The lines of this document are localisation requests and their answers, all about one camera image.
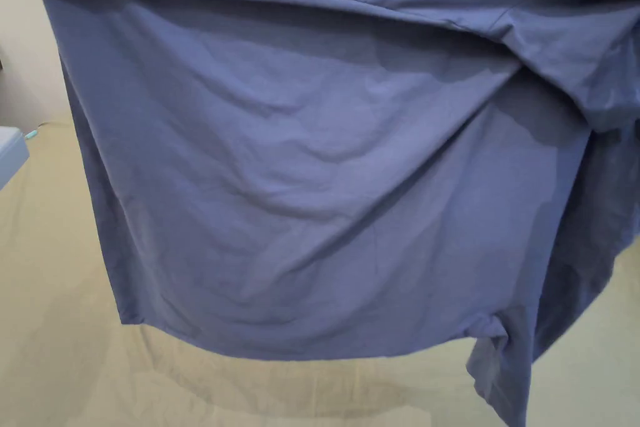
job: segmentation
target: blue fabric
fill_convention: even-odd
[[[531,364],[640,218],[640,0],[45,0],[124,323]]]

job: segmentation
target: floor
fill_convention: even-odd
[[[71,124],[0,191],[0,427],[499,427],[471,341],[395,359],[260,363],[121,326]],[[530,427],[636,426],[640,244],[534,368]]]

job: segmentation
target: wall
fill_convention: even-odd
[[[0,125],[29,132],[68,115],[58,49],[42,0],[0,0]]]

